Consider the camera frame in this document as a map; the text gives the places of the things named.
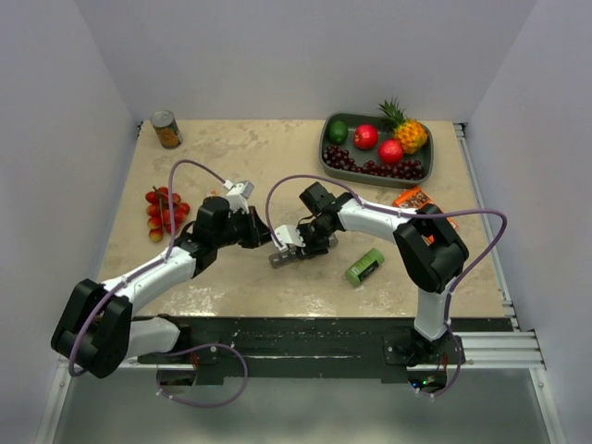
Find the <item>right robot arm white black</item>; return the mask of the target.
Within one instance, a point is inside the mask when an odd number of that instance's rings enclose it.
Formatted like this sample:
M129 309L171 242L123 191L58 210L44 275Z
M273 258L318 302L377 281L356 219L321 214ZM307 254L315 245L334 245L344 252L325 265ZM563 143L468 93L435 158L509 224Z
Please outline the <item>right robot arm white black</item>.
M413 212L363 200L349 192L336 197L316 182L300 194L311 220L297 225L301 258L327 254L335 233L359 232L397 246L405 270L418 288L413 328L396 342L393 352L402 364L431 364L450 338L452 287L469 252L439 208L427 204Z

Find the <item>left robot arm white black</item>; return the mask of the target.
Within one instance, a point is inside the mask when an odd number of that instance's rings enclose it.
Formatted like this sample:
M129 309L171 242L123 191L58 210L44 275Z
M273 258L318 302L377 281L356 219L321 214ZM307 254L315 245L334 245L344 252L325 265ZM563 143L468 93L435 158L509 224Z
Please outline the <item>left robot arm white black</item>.
M76 284L57 323L51 348L68 358L75 375L111 375L126 359L161 353L171 363L191 354L191 340L163 318L137 321L134 315L178 284L199 276L220 249L240 245L255 249L270 242L271 231L248 206L234 210L228 199L209 197L173 246L120 277Z

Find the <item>green cylindrical bottle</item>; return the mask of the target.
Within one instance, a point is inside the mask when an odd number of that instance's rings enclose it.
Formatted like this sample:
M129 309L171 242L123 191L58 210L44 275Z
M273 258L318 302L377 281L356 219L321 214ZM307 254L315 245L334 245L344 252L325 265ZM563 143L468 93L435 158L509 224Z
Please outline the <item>green cylindrical bottle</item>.
M384 261L385 257L382 252L376 248L372 248L355 263L350 265L346 269L344 276L351 285L358 287L364 280L373 274Z

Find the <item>dark red grape bunch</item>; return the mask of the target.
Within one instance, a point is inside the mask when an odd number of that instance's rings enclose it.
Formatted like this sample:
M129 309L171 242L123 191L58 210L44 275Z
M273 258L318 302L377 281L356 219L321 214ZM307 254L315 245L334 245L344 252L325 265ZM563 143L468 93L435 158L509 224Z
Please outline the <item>dark red grape bunch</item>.
M381 159L356 161L348 150L339 148L337 145L324 148L321 158L327 167L346 172L406 180L419 180L426 176L426 170L419 160L402 159L391 165L385 164Z

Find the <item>dark green tray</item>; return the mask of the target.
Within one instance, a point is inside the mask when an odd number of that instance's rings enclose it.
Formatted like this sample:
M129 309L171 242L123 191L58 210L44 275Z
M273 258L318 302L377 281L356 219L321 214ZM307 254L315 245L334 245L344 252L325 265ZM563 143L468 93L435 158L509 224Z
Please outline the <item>dark green tray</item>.
M335 144L332 143L328 139L328 128L329 125L335 121L341 120L343 121L349 128L349 136L345 143L343 144ZM376 146L368 151L363 151L355 147L353 141L353 135L356 129L363 124L369 124L374 126L379 134L379 139ZM386 140L393 139L391 132L384 126L381 117L377 116L369 116L369 115L360 115L360 114L352 114L352 113L345 113L345 112L338 112L335 113L327 118L325 121L324 127L321 131L320 142L319 142L319 161L321 166L326 174L330 177L335 179L343 179L352 182L357 182L361 184L367 185L377 185L382 187L390 187L390 188L401 188L401 189L410 189L417 185L424 183L430 176L433 170L433 166L435 163L435 149L433 143L433 137L426 125L421 123L428 132L429 139L428 142L419 149L415 154L406 154L404 153L404 157L402 159L408 160L419 160L424 168L426 175L423 179L419 180L406 180L406 179L394 179L390 177L379 177L379 176L371 176L361 173L352 173L346 172L343 170L337 170L332 167L326 166L325 163L322 161L321 153L322 150L329 145L337 145L339 148L348 150L350 152L351 157L356 161L367 161L367 160L375 160L377 161L379 158L378 156L378 148L379 146L385 142Z

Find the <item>red cherry tomato bunch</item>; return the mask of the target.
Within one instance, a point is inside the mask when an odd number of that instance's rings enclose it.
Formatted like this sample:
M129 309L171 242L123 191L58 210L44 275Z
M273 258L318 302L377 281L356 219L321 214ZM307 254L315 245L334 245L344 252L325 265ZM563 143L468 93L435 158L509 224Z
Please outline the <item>red cherry tomato bunch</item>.
M172 203L170 203L168 193L167 186L152 187L144 196L148 203L146 207L148 237L153 243L160 242L165 234L172 235L180 232L191 211L191 206L175 192L172 193Z

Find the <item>orange snack packet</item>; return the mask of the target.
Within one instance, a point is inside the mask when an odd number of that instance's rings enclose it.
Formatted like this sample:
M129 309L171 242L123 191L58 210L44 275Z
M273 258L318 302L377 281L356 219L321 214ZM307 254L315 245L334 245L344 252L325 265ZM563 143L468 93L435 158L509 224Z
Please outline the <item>orange snack packet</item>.
M436 202L419 186L403 191L392 202L393 207L404 209L423 209L429 204L438 206ZM451 217L448 218L448 221L455 230L458 229L458 224ZM429 236L422 234L422 238L427 245L431 245L435 241L433 234L430 234Z

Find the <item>green lime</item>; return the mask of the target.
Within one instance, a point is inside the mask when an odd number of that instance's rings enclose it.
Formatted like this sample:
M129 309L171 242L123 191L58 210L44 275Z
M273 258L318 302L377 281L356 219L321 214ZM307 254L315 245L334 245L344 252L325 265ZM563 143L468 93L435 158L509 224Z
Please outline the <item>green lime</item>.
M348 126L341 120L333 121L328 128L328 139L335 144L343 144L349 136Z

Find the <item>red apple left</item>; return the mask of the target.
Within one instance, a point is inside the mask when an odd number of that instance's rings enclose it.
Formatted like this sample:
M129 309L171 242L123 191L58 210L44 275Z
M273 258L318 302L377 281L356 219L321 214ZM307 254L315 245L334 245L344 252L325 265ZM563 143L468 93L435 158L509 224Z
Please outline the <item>red apple left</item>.
M360 125L353 135L353 141L356 148L368 151L373 149L379 139L377 129L369 124Z

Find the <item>red apple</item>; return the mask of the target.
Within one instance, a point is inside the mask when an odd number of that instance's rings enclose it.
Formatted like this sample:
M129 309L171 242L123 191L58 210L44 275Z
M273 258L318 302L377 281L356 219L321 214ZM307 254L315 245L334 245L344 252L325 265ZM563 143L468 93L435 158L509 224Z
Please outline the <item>red apple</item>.
M356 148L368 151L373 149L379 139L377 129L369 124L360 125L353 135L353 141Z
M379 146L378 156L384 164L393 165L402 160L404 157L404 150L399 141L389 139Z

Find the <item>red apple right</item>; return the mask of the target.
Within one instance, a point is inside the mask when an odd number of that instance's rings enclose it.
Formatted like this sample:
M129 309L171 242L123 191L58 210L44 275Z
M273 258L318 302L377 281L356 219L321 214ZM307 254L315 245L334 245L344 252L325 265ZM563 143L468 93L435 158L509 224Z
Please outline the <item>red apple right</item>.
M404 157L404 150L399 141L389 139L379 146L378 156L384 164L393 165L402 160Z

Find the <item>small pineapple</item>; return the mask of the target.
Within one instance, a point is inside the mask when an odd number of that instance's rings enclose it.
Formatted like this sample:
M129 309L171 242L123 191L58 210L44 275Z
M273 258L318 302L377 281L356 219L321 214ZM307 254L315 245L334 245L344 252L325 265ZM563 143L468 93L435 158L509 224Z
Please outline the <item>small pineapple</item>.
M426 128L417 120L407 117L397 98L384 100L378 109L384 126L406 154L415 154L429 139Z

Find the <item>tin can orange label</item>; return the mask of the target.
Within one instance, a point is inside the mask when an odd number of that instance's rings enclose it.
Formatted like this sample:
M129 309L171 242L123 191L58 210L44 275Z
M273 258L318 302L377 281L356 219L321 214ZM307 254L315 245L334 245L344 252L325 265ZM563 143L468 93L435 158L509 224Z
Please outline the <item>tin can orange label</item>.
M169 110L155 111L150 123L161 145L166 149L174 149L182 144L182 136L174 114Z

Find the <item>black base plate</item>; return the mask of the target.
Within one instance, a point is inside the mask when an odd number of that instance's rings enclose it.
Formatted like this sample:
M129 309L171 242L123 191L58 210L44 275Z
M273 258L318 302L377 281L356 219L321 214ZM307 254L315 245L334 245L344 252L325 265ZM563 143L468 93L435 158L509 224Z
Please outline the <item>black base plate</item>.
M408 381L408 365L392 346L406 339L413 320L391 318L171 317L180 327L174 356L140 356L141 364L197 364L198 382L217 385L225 377L378 379ZM426 363L457 361L449 339Z

